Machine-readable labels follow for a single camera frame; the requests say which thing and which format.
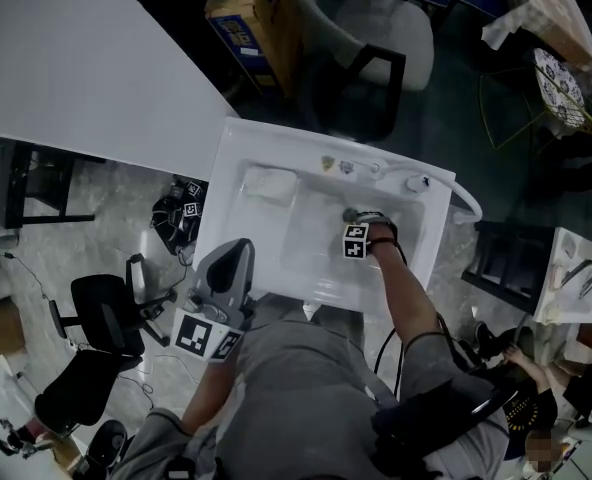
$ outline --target sponge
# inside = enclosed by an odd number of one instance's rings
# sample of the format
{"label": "sponge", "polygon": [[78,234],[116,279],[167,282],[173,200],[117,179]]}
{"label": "sponge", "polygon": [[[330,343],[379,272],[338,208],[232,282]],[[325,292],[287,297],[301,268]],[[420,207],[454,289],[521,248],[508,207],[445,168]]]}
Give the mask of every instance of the sponge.
{"label": "sponge", "polygon": [[292,171],[253,166],[245,172],[243,184],[248,196],[260,197],[278,206],[289,206],[297,181]]}

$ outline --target faucet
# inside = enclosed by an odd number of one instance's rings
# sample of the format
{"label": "faucet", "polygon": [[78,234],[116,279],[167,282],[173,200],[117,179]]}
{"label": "faucet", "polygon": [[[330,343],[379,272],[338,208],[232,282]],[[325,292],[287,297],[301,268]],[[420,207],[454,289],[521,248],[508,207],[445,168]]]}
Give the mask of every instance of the faucet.
{"label": "faucet", "polygon": [[434,179],[445,185],[449,188],[452,192],[458,195],[467,205],[471,208],[472,213],[461,212],[457,211],[454,213],[454,223],[455,224],[465,224],[467,222],[478,222],[483,218],[483,210],[478,204],[478,201],[474,199],[467,190],[465,190],[461,185],[456,183],[455,181],[448,180],[443,178],[442,176],[434,173],[429,173],[423,167],[418,165],[412,164],[411,162],[401,162],[397,164],[391,165],[381,165],[382,161],[374,161],[371,165],[366,165],[361,162],[361,165],[368,167],[371,177],[376,180],[382,180],[385,178],[387,174],[396,172],[396,171],[410,171],[416,174],[422,174],[428,176],[430,179]]}

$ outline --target sink basin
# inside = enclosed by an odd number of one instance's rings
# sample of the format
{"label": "sink basin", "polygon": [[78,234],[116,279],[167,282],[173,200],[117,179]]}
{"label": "sink basin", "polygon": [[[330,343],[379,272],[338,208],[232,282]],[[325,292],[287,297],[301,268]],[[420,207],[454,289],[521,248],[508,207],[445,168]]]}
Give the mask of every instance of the sink basin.
{"label": "sink basin", "polygon": [[[329,159],[334,160],[331,167]],[[402,161],[443,178],[455,177],[350,141],[229,118],[214,164],[194,265],[222,243],[249,238],[256,248],[255,290],[385,315],[383,281],[374,258],[359,261],[342,256],[342,214],[352,207],[379,210],[390,217],[398,226],[398,240],[411,270],[427,286],[451,191],[432,183],[424,193],[411,192],[404,181],[415,173],[403,170],[380,180],[369,176],[370,166]],[[251,167],[294,173],[293,191],[280,202],[254,195],[245,184]]]}

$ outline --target dark floor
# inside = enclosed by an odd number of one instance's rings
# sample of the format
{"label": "dark floor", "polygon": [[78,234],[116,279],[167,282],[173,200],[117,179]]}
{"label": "dark floor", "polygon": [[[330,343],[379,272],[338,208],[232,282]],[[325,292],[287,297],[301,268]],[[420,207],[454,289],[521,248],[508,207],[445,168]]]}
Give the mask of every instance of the dark floor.
{"label": "dark floor", "polygon": [[[540,172],[535,161],[538,137],[531,142],[526,132],[504,148],[492,149],[480,116],[479,78],[482,73],[521,66],[516,52],[529,51],[524,46],[528,33],[510,36],[499,52],[493,52],[480,40],[482,24],[475,11],[463,6],[454,9],[435,35],[429,86],[423,92],[403,93],[393,133],[374,145],[454,171],[458,182],[480,202],[485,219],[513,218],[524,224],[563,226],[592,239],[592,191],[527,203],[531,199],[526,196],[537,186],[530,176],[530,165],[534,166],[532,173]],[[307,109],[313,90],[313,82],[308,80],[316,80],[311,75],[316,70],[305,72],[297,104],[250,96],[234,102],[236,110],[243,118],[324,132]],[[529,121],[517,87],[528,94],[534,115],[542,109],[530,76],[531,70],[523,75],[486,78],[483,101],[497,144]],[[330,133],[369,142],[373,137],[363,125],[377,119],[371,109],[379,108],[383,96],[383,90],[369,86],[346,91],[339,116],[341,132]]]}

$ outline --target person's shoe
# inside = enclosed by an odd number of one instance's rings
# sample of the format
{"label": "person's shoe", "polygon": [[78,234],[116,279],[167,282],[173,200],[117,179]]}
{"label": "person's shoe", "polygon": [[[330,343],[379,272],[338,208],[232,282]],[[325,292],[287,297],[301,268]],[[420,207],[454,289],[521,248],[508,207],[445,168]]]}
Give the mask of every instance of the person's shoe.
{"label": "person's shoe", "polygon": [[478,355],[485,361],[489,361],[496,355],[493,352],[493,344],[496,336],[492,334],[485,322],[478,322],[474,333],[478,342]]}

